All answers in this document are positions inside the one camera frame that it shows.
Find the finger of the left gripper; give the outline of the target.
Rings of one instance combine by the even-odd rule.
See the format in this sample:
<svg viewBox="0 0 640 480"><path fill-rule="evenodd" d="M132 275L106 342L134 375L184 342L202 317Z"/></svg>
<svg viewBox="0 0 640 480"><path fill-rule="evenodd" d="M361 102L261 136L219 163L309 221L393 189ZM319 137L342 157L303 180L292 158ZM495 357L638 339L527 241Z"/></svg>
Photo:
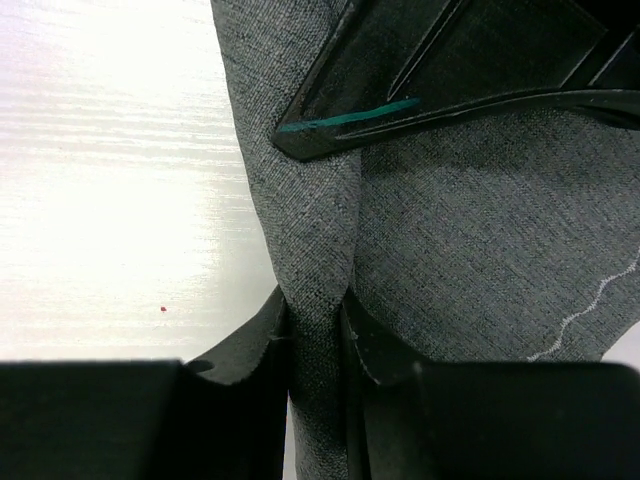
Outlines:
<svg viewBox="0 0 640 480"><path fill-rule="evenodd" d="M635 1L350 1L277 123L298 161L405 116L549 91L639 91ZM639 117L566 108L635 130Z"/></svg>
<svg viewBox="0 0 640 480"><path fill-rule="evenodd" d="M587 108L612 111L623 116L639 117L639 91L621 89L583 89L549 91L524 96L480 101L460 108L436 113L405 116L368 129L358 130L335 138L330 153L342 153L434 128L456 125L487 116L514 113L537 108Z"/></svg>

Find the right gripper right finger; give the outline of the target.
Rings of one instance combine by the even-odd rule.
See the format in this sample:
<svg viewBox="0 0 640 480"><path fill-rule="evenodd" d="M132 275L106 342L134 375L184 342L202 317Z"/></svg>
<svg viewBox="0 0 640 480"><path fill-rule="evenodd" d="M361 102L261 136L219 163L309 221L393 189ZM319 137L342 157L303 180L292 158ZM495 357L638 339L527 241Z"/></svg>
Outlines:
<svg viewBox="0 0 640 480"><path fill-rule="evenodd" d="M352 293L339 318L350 478L638 477L633 368L435 362Z"/></svg>

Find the grey cloth napkin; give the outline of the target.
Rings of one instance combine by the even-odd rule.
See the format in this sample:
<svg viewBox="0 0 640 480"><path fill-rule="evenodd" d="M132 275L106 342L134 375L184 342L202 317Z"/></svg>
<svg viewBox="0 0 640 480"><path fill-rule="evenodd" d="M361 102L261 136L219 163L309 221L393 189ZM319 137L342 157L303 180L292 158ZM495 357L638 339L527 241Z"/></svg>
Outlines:
<svg viewBox="0 0 640 480"><path fill-rule="evenodd" d="M348 475L338 305L436 360L599 360L639 320L639 135L558 110L300 164L269 135L339 1L216 1L249 187L290 308L296 475Z"/></svg>

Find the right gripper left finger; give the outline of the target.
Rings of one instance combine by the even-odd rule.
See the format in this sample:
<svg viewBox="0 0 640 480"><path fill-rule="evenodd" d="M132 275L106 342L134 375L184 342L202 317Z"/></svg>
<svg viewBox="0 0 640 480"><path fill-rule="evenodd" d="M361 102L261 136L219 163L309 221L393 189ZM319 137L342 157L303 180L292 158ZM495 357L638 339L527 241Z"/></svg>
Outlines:
<svg viewBox="0 0 640 480"><path fill-rule="evenodd" d="M1 367L5 479L279 479L291 338L280 290L179 360Z"/></svg>

